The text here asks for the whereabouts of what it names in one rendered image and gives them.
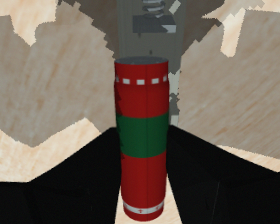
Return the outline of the red and green striped cylinder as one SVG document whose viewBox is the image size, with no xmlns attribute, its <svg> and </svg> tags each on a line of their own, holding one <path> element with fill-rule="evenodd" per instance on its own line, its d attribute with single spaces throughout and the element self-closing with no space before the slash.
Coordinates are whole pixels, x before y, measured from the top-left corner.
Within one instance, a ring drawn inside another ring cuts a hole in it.
<svg viewBox="0 0 280 224">
<path fill-rule="evenodd" d="M 113 60 L 113 65 L 123 210 L 132 220 L 152 221 L 164 212 L 167 188 L 168 59 L 125 56 Z"/>
</svg>

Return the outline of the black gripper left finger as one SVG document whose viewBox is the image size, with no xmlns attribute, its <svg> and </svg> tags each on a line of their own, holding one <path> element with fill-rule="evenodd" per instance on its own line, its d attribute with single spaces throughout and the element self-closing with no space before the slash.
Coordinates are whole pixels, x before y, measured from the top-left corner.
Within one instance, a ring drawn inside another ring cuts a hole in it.
<svg viewBox="0 0 280 224">
<path fill-rule="evenodd" d="M 120 136 L 109 127 L 28 183 L 0 181 L 0 224 L 115 224 Z"/>
</svg>

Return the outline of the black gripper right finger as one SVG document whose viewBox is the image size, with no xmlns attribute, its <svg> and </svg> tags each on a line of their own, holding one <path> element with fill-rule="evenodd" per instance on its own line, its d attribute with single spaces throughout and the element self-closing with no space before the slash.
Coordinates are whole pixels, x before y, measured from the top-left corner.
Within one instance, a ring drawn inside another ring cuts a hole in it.
<svg viewBox="0 0 280 224">
<path fill-rule="evenodd" d="M 280 171 L 169 124 L 165 171 L 183 224 L 280 224 Z"/>
</svg>

